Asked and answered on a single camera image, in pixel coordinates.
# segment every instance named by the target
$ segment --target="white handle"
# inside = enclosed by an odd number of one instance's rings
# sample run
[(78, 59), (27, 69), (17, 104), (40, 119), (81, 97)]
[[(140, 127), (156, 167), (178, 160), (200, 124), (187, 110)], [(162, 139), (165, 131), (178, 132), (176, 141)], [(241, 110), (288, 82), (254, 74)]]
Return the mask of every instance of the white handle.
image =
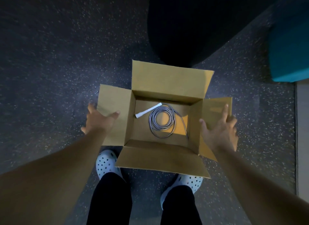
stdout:
[(139, 118), (139, 117), (143, 116), (145, 113), (148, 113), (148, 112), (150, 112), (151, 110), (153, 110), (153, 109), (155, 109), (156, 107), (159, 107), (159, 106), (161, 106), (161, 105), (162, 105), (162, 103), (159, 103), (159, 104), (157, 104), (157, 105), (155, 105), (155, 106), (149, 108), (148, 110), (145, 110), (145, 111), (143, 111), (143, 112), (137, 113), (137, 114), (135, 114), (135, 117), (136, 117), (136, 118)]

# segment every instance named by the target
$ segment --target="black object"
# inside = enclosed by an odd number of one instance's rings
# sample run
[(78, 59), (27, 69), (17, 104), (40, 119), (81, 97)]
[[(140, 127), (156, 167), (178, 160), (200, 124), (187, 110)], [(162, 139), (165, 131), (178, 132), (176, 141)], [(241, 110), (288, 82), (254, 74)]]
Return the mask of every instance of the black object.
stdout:
[(168, 65), (191, 67), (276, 0), (150, 0), (149, 42)]
[[(131, 209), (129, 185), (117, 174), (109, 172), (102, 177), (95, 188), (87, 225), (98, 224), (103, 218), (106, 218), (106, 221), (102, 223), (127, 225)], [(165, 198), (161, 225), (170, 224), (202, 224), (193, 192), (188, 186), (174, 187)]]

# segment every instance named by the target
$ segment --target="teal furniture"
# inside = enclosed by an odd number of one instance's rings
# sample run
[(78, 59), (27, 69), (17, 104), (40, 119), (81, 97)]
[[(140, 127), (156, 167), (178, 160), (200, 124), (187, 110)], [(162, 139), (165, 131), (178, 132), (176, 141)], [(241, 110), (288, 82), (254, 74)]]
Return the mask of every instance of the teal furniture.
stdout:
[(309, 10), (276, 24), (269, 34), (268, 46), (274, 81), (309, 78)]

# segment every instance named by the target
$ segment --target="white crocs shoe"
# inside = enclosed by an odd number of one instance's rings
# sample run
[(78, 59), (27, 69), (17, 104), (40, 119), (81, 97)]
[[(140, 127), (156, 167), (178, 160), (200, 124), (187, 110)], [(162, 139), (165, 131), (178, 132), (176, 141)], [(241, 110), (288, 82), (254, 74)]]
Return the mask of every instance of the white crocs shoe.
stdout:
[(180, 186), (180, 185), (187, 185), (188, 187), (191, 188), (193, 194), (200, 188), (201, 184), (203, 181), (203, 177), (199, 177), (199, 176), (192, 176), (192, 175), (182, 175), (179, 174), (176, 181), (173, 183), (173, 185), (169, 188), (167, 188), (162, 196), (161, 196), (161, 208), (163, 209), (163, 202), (166, 198), (166, 196), (168, 195), (169, 191), (176, 187), (176, 186)]
[(123, 179), (120, 168), (115, 167), (116, 161), (117, 157), (112, 150), (104, 150), (98, 155), (95, 168), (99, 179), (108, 172), (114, 172)]

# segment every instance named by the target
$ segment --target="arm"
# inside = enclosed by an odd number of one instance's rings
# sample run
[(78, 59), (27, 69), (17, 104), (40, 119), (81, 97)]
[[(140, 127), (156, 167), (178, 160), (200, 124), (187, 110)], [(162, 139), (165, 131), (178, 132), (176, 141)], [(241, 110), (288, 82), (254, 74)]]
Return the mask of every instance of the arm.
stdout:
[(0, 176), (2, 224), (62, 224), (93, 169), (119, 112), (108, 117), (88, 106), (86, 134), (54, 154)]
[(258, 173), (235, 152), (237, 120), (228, 106), (213, 130), (201, 119), (204, 142), (216, 156), (252, 224), (309, 224), (309, 204)]

